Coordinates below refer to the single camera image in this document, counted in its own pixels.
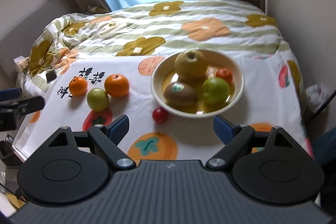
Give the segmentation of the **green apple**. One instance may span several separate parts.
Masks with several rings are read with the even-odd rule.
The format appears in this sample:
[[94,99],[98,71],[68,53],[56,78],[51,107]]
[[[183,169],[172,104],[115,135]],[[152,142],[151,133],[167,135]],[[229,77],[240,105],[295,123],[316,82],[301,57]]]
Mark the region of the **green apple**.
[[87,104],[92,111],[104,111],[109,106],[108,94],[105,90],[93,88],[87,94]]
[[203,102],[218,105],[226,102],[231,92],[230,84],[220,77],[208,78],[202,84]]

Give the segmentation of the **large orange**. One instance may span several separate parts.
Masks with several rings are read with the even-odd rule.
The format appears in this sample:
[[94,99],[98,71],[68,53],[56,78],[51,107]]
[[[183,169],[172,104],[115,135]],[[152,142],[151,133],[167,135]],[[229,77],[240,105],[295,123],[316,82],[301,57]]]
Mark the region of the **large orange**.
[[104,88],[112,97],[124,97],[129,93],[130,84],[124,75],[113,74],[105,79]]

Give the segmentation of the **cherry tomato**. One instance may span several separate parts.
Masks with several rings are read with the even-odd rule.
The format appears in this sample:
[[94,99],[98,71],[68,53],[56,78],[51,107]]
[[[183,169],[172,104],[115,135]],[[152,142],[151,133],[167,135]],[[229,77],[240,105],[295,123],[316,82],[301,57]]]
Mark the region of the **cherry tomato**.
[[165,123],[169,119],[169,113],[160,107],[153,110],[152,118],[157,124]]

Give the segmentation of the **medium orange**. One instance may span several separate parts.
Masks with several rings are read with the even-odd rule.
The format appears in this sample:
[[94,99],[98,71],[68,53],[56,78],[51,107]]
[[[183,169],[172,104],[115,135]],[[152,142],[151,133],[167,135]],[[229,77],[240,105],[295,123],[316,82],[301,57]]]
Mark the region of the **medium orange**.
[[87,88],[88,83],[86,79],[80,76],[74,77],[68,85],[70,93],[75,97],[84,95],[87,92]]

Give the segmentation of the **small mandarin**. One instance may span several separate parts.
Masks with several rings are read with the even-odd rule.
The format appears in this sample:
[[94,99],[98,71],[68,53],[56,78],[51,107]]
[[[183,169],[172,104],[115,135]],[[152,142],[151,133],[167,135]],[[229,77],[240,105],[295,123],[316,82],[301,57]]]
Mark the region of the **small mandarin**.
[[216,74],[215,74],[216,77],[219,77],[221,79],[224,79],[225,81],[227,81],[229,84],[232,83],[233,81],[233,74],[232,72],[227,69],[227,68],[221,68],[221,69],[218,69]]

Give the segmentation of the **brown kiwi with sticker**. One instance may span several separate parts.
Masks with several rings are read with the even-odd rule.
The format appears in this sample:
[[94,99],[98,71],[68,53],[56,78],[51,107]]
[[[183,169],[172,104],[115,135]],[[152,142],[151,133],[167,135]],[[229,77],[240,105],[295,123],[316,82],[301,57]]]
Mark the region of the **brown kiwi with sticker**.
[[169,104],[178,107],[194,106],[198,100],[194,89],[180,82],[169,84],[165,88],[163,96]]

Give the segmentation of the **yellow pear apple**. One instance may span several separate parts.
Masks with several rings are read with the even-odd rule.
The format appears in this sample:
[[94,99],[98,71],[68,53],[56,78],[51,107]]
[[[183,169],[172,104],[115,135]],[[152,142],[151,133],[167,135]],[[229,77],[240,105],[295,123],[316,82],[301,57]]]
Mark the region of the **yellow pear apple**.
[[177,56],[174,68],[181,79],[196,80],[205,76],[207,61],[201,51],[188,50]]

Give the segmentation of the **small patterned box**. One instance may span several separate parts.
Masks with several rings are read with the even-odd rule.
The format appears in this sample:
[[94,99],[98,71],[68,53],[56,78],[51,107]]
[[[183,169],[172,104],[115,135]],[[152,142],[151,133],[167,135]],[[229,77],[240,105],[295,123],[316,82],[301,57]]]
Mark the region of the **small patterned box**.
[[19,72],[23,72],[29,67],[30,63],[30,58],[29,57],[23,57],[23,56],[18,56],[14,59],[15,63],[15,70]]

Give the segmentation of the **black phone on duvet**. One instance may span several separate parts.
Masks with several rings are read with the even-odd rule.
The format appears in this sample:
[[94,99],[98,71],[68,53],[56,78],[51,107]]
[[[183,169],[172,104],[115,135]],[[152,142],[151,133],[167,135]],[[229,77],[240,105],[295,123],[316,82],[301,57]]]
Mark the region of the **black phone on duvet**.
[[57,73],[55,71],[48,71],[46,73],[46,80],[48,84],[56,80],[56,78],[57,78]]

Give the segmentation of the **white fruit print cloth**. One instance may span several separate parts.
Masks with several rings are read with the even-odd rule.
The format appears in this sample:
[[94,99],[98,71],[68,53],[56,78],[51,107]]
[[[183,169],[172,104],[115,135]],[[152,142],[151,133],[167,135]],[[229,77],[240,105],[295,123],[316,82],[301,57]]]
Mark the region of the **white fruit print cloth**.
[[[221,114],[234,124],[249,124],[259,131],[281,126],[310,152],[301,123],[294,81],[299,71],[293,57],[286,59],[280,53],[237,59],[216,52],[206,55],[208,77],[214,77],[221,68],[233,74],[232,91],[225,104],[204,104],[201,83],[191,85],[196,97],[181,87],[173,88],[165,97],[169,84],[179,81],[174,56],[85,59],[74,62],[52,83],[44,109],[25,119],[13,146],[23,157],[29,157],[62,126],[85,131],[127,115],[129,132],[119,146],[133,160],[206,161],[223,147],[222,136],[214,128],[214,118]],[[103,89],[106,78],[114,74],[128,79],[129,93],[110,97],[102,112],[92,111],[86,95],[74,97],[70,93],[68,85],[76,76],[86,78],[88,89]]]

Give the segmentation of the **black floor lamp pole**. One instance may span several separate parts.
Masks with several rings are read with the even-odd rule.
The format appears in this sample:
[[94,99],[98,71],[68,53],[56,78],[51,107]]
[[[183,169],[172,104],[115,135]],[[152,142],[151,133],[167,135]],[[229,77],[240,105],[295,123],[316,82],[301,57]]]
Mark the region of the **black floor lamp pole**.
[[329,105],[329,103],[335,98],[336,90],[332,92],[332,94],[327,98],[327,100],[321,105],[321,107],[314,113],[315,115],[321,114]]

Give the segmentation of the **cream yellow duck bowl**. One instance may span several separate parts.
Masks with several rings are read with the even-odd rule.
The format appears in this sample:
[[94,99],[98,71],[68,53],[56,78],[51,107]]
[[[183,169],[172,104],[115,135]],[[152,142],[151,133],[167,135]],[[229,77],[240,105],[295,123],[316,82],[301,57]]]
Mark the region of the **cream yellow duck bowl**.
[[[207,71],[205,76],[196,80],[181,79],[174,68],[175,59],[180,53],[169,56],[155,68],[151,77],[151,91],[154,95],[154,98],[161,107],[171,114],[185,118],[209,118],[229,110],[232,106],[234,106],[234,104],[238,102],[244,91],[244,75],[242,70],[237,65],[237,63],[227,55],[211,50],[192,50],[199,50],[204,54],[207,61]],[[216,77],[215,74],[217,70],[221,68],[227,68],[233,74],[233,81],[230,84],[230,95],[223,104],[208,105],[203,102],[202,84],[208,78]],[[194,89],[198,98],[194,106],[178,107],[171,105],[166,101],[165,97],[163,96],[163,92],[169,84],[175,82],[187,84]]]

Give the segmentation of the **crumpled white plastic bag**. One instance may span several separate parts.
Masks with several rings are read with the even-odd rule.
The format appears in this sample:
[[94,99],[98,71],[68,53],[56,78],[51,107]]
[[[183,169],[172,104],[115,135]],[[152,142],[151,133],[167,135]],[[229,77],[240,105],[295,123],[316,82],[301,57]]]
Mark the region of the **crumpled white plastic bag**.
[[329,98],[327,88],[323,84],[315,84],[306,88],[306,94],[309,101],[309,109],[313,113],[316,113]]

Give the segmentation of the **floral striped duvet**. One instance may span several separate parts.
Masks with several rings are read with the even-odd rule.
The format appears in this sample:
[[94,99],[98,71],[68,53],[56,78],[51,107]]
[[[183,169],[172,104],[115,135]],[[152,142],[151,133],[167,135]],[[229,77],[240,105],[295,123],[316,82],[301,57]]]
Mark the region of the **floral striped duvet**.
[[290,69],[284,78],[305,95],[297,59],[276,20],[256,6],[234,0],[145,3],[106,14],[71,13],[45,26],[30,49],[29,67],[17,85],[26,96],[49,89],[46,73],[64,73],[78,59],[100,55],[163,56],[208,48],[232,56],[267,59],[280,55]]

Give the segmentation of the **yellow floral pillow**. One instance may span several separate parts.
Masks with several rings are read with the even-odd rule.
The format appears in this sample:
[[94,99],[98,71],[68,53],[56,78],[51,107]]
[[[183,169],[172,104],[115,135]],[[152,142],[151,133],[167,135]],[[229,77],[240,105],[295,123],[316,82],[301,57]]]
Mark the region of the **yellow floral pillow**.
[[109,11],[98,6],[88,6],[87,7],[87,14],[93,15],[93,14],[106,14]]

